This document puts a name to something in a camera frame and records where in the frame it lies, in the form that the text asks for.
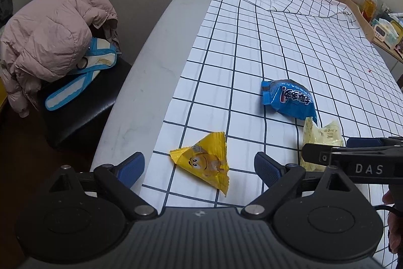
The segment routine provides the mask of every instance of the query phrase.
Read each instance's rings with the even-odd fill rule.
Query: black cable
[[[378,210],[385,210],[385,211],[389,211],[392,212],[394,215],[398,216],[399,218],[403,218],[403,212],[400,212],[398,209],[392,207],[392,206],[388,206],[388,205],[375,205],[374,209],[376,211]]]

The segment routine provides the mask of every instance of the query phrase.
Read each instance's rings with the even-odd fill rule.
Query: human hand
[[[394,204],[393,196],[390,190],[382,197],[384,204]],[[402,239],[403,219],[398,218],[392,212],[388,215],[389,226],[389,247],[393,254],[397,254]]]

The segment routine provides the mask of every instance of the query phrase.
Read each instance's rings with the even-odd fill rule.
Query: orange bottle
[[[372,17],[375,14],[376,6],[378,4],[378,0],[365,0],[362,5],[362,16],[367,22],[371,22]]]

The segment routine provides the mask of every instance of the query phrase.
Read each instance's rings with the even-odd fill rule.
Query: dark floor
[[[49,147],[45,127],[35,110],[20,118],[9,106],[0,114],[0,268],[24,260],[14,235],[14,222],[41,182],[63,164],[88,171],[92,156]]]

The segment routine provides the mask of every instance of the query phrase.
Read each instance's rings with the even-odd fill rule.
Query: snack package
[[[305,120],[312,117],[317,124],[315,105],[311,93],[291,79],[262,81],[263,105],[270,105],[277,112]]]
[[[169,154],[175,164],[218,188],[226,196],[229,166],[223,132],[209,133],[192,147],[173,150]]]
[[[306,118],[304,124],[303,145],[306,143],[324,144],[332,146],[344,146],[343,137],[341,137],[340,127],[336,120],[333,120],[327,126],[318,128],[312,118]],[[325,166],[305,162],[301,159],[301,166],[307,171],[324,171]]]

